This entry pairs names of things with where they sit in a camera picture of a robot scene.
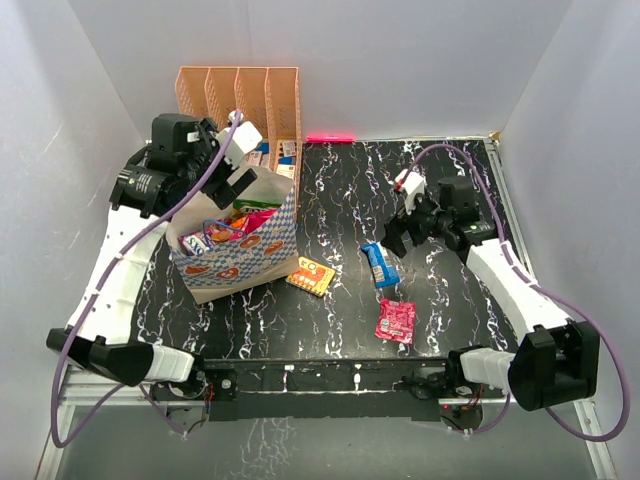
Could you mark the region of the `orange Fox's candy bag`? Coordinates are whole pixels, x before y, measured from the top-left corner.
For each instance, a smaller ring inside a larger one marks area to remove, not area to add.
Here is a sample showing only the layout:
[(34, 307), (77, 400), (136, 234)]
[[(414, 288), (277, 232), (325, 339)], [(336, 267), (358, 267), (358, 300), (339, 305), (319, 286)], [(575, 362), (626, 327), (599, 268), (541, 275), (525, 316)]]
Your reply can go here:
[(249, 225), (249, 216), (242, 215), (230, 221), (227, 227), (234, 233), (245, 234)]

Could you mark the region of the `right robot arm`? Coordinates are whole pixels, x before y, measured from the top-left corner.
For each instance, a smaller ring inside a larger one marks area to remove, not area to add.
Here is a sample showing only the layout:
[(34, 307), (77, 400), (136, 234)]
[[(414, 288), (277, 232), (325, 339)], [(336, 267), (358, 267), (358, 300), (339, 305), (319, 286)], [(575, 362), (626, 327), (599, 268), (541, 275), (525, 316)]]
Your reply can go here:
[(403, 170), (395, 179), (402, 198), (385, 223), (382, 246), (402, 258), (403, 238), (416, 246), (440, 238), (498, 303), (510, 322), (515, 353), (472, 346), (449, 353), (447, 388), (466, 397), (481, 384), (510, 394), (527, 411), (592, 396), (597, 387), (600, 337), (588, 322), (577, 322), (536, 290), (511, 244), (498, 236), (493, 221), (481, 217), (475, 190), (467, 177), (439, 182), (433, 201), (424, 178)]

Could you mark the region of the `white checkered paper bag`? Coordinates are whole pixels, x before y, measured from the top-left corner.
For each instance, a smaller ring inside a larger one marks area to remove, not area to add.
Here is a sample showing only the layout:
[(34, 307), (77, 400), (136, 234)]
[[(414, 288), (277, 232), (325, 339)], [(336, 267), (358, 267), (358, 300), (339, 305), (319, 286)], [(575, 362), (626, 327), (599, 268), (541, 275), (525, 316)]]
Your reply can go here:
[(196, 194), (171, 219), (165, 234), (174, 267), (198, 304), (226, 297), (298, 270), (296, 241), (296, 181), (264, 167), (240, 195), (242, 200), (276, 203), (279, 208), (252, 232), (186, 253), (179, 239), (203, 230), (209, 219), (224, 220), (232, 208), (219, 209), (202, 193)]

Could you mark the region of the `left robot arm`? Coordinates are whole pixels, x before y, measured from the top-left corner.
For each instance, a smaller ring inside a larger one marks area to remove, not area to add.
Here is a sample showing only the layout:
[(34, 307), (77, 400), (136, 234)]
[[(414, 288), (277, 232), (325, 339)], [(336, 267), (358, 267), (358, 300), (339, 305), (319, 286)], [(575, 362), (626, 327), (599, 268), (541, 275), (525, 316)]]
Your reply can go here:
[[(243, 114), (236, 110), (231, 114), (232, 122), (227, 129), (227, 136), (222, 141), (212, 163), (195, 183), (192, 189), (184, 194), (180, 201), (174, 205), (167, 213), (151, 222), (138, 234), (136, 234), (120, 250), (112, 255), (106, 264), (105, 270), (99, 277), (93, 291), (87, 295), (87, 303), (71, 329), (52, 331), (51, 337), (61, 337), (63, 339), (60, 347), (59, 360), (55, 369), (52, 390), (58, 392), (61, 386), (62, 374), (65, 365), (72, 360), (71, 349), (77, 346), (82, 338), (79, 331), (83, 326), (99, 296), (105, 292), (105, 284), (110, 275), (119, 266), (145, 268), (146, 264), (138, 257), (131, 256), (129, 251), (140, 245), (145, 238), (158, 231), (159, 227), (170, 220), (180, 209), (182, 209), (198, 192), (200, 192), (210, 177), (213, 175), (226, 154), (226, 150), (233, 140), (236, 129), (243, 121)], [(194, 399), (200, 396), (206, 387), (207, 376), (203, 370), (193, 366), (194, 357), (170, 347), (156, 347), (151, 344), (142, 343), (127, 345), (109, 345), (109, 351), (124, 354), (125, 377), (118, 382), (122, 385), (136, 386), (145, 381), (151, 382), (171, 382), (172, 387), (182, 397)]]

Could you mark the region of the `blue wafer bar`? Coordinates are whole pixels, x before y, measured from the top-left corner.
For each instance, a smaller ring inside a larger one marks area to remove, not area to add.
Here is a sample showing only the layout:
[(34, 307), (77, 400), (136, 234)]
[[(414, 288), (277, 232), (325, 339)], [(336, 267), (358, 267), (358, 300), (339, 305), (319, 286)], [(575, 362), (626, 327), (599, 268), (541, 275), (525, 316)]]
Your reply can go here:
[(390, 263), (387, 250), (379, 242), (363, 245), (361, 251), (367, 257), (376, 288), (390, 287), (400, 282), (396, 268)]

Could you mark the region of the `magenta silver snack bag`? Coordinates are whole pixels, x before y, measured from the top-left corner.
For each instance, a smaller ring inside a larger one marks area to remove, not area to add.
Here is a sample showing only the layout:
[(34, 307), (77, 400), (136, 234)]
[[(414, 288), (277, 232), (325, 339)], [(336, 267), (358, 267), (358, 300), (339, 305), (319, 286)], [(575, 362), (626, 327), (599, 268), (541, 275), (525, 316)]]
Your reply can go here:
[(268, 221), (275, 213), (277, 209), (269, 209), (251, 212), (246, 216), (244, 224), (245, 233), (250, 234), (260, 228), (266, 221)]

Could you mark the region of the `pink candy pack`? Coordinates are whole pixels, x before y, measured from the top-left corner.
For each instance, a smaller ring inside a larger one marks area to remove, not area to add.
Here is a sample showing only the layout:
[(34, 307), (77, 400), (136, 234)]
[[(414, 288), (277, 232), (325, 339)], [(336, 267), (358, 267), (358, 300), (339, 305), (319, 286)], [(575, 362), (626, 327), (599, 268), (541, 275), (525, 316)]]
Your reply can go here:
[(415, 318), (416, 305), (414, 303), (382, 299), (375, 336), (382, 340), (412, 344)]

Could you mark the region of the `green Fox's candy bag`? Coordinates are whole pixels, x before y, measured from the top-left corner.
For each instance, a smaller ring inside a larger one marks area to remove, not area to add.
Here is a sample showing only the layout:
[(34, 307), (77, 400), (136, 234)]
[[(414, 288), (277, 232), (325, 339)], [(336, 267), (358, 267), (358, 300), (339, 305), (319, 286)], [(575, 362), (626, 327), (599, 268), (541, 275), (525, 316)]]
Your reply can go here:
[(258, 212), (264, 210), (279, 209), (280, 203), (248, 200), (248, 199), (236, 199), (233, 202), (233, 208), (243, 212)]

